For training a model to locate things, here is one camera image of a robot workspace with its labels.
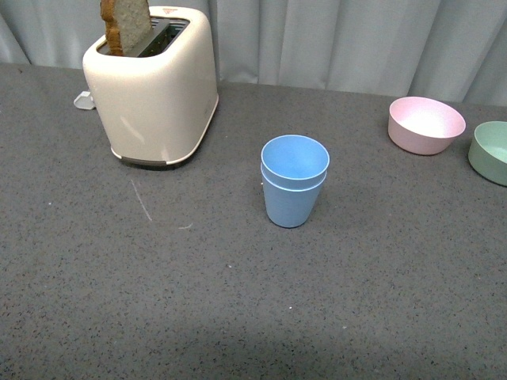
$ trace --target stacked cups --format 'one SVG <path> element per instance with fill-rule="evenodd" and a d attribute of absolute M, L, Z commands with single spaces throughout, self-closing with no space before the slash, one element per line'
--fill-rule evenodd
<path fill-rule="evenodd" d="M 330 156 L 306 136 L 284 135 L 266 143 L 261 152 L 266 211 L 278 226 L 305 223 L 326 179 Z"/>

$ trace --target white toaster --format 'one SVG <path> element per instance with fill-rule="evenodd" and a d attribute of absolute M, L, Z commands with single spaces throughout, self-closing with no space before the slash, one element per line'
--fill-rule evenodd
<path fill-rule="evenodd" d="M 172 165 L 199 146 L 218 104 L 212 32 L 196 9 L 150 7 L 151 34 L 109 55 L 105 36 L 82 65 L 111 151 L 140 165 Z"/>

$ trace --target bowl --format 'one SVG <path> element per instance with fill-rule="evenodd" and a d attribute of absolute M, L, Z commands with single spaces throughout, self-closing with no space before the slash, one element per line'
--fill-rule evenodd
<path fill-rule="evenodd" d="M 389 137 L 411 153 L 440 153 L 465 127 L 465 119 L 454 108 L 427 97 L 402 97 L 389 108 Z"/>
<path fill-rule="evenodd" d="M 507 122 L 488 121 L 477 126 L 468 161 L 486 179 L 507 186 Z"/>

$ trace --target toast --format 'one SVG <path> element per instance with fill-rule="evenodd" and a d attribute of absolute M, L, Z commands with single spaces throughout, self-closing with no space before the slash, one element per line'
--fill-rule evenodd
<path fill-rule="evenodd" d="M 111 55 L 126 55 L 151 30 L 147 0 L 101 0 L 101 17 Z"/>

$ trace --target green bowl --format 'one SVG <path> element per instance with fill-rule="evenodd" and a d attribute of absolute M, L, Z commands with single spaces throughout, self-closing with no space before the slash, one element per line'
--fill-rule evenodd
<path fill-rule="evenodd" d="M 486 179 L 507 186 L 507 122 L 488 121 L 475 128 L 468 161 Z"/>

